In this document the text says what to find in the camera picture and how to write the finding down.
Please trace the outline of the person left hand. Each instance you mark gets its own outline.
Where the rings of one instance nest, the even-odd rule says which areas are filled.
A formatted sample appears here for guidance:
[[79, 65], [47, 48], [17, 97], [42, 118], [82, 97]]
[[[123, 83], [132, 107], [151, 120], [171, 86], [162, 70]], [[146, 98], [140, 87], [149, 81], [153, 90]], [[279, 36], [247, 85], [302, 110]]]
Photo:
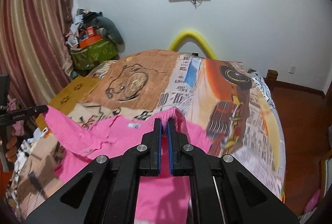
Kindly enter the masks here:
[[11, 129], [10, 129], [10, 134], [11, 134], [11, 137], [7, 141], [7, 145], [6, 145], [7, 152], [5, 153], [5, 157], [10, 163], [15, 163], [15, 161], [17, 160], [17, 156], [16, 156], [17, 136], [16, 136], [16, 130], [13, 127], [11, 127]]

